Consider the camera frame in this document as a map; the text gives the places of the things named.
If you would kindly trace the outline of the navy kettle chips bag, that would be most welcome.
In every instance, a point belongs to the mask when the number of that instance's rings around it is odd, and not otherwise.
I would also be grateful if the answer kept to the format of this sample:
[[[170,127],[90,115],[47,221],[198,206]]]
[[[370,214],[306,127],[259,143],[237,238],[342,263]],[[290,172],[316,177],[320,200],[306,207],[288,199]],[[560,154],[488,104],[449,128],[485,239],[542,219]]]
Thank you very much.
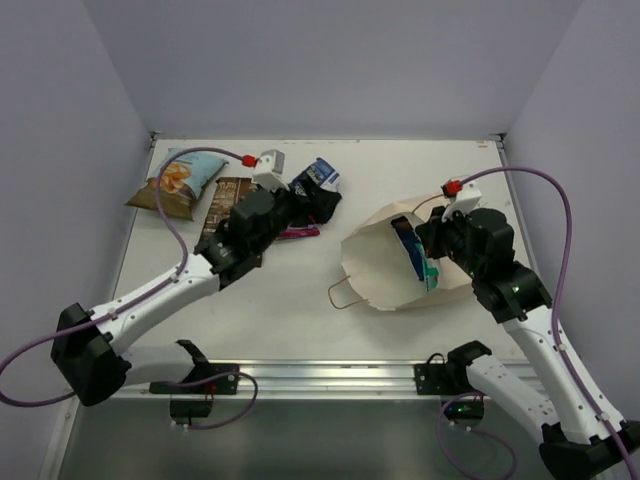
[[[339,202],[342,176],[328,161],[317,157],[290,183],[289,189],[298,201]]]

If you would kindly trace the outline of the purple berry candy bag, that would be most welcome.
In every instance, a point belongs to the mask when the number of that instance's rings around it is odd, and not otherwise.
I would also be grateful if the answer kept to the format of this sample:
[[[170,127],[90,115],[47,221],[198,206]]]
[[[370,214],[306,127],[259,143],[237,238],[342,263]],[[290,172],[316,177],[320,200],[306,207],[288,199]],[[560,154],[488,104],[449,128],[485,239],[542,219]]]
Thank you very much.
[[[289,226],[279,234],[278,240],[300,239],[319,235],[320,229],[317,225],[306,225],[302,227]]]

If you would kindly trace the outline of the brown paper bag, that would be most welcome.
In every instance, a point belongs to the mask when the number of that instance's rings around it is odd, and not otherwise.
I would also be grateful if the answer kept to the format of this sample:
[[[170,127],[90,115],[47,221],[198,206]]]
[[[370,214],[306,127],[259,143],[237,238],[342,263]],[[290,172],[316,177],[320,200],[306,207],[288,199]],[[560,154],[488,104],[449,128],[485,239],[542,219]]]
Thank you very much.
[[[439,194],[428,194],[390,203],[361,223],[341,242],[342,280],[359,296],[345,305],[336,302],[335,285],[327,289],[330,304],[344,310],[367,304],[379,311],[423,308],[463,300],[472,295],[470,278],[451,260],[439,262],[438,287],[426,292],[410,263],[408,254],[391,226],[406,217],[415,228],[428,219],[431,210],[444,206]]]

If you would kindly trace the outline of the brown chocolate snack bag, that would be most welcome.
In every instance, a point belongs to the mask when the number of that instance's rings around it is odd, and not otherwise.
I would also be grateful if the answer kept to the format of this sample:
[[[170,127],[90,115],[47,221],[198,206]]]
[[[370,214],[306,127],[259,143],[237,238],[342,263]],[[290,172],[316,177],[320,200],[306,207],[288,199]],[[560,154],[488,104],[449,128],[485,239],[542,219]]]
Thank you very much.
[[[244,199],[248,193],[256,189],[257,185],[250,178],[218,178],[197,243],[200,244],[211,237],[215,233],[219,223],[229,217],[231,209]]]

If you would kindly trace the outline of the gold blue crisps bag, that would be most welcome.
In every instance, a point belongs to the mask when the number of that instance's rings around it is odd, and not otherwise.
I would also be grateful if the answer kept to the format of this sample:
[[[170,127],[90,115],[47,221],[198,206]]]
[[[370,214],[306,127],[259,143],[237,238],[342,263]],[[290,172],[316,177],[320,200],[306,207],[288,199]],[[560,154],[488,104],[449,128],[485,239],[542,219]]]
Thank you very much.
[[[193,220],[193,210],[204,189],[228,164],[224,158],[211,152],[191,152],[172,161],[164,170],[153,170],[146,183],[125,203],[126,206],[156,210],[156,184],[159,184],[163,211],[168,217]]]

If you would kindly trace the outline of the green mint candy pack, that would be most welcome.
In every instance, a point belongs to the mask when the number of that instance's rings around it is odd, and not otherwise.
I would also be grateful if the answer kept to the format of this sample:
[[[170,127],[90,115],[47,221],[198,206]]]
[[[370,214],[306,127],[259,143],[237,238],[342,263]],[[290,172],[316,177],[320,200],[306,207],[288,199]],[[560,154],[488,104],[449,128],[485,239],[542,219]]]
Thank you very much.
[[[438,287],[439,283],[439,262],[434,259],[424,257],[421,260],[419,278],[426,292],[431,292]]]

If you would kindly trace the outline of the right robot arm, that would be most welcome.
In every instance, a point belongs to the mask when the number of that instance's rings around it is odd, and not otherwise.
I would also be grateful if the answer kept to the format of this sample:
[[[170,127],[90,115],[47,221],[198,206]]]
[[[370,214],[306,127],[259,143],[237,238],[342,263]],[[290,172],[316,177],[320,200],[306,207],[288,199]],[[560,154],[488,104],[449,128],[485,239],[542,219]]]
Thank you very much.
[[[477,301],[520,347],[545,392],[509,373],[479,341],[427,367],[428,380],[491,397],[531,435],[556,479],[593,479],[638,450],[638,422],[611,405],[552,323],[551,296],[516,260],[514,231],[503,213],[479,208],[447,216],[438,206],[416,233],[429,257],[448,258],[470,276]]]

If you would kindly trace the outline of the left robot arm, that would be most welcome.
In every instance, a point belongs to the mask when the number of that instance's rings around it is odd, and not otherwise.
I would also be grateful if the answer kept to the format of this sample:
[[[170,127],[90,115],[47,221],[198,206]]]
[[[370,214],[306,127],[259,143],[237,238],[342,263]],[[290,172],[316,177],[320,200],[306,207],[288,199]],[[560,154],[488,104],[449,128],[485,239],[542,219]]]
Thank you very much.
[[[132,381],[127,350],[146,332],[186,306],[214,295],[249,273],[291,224],[323,224],[342,196],[312,185],[259,188],[234,205],[227,219],[165,274],[128,295],[59,316],[51,359],[84,406],[97,405]]]

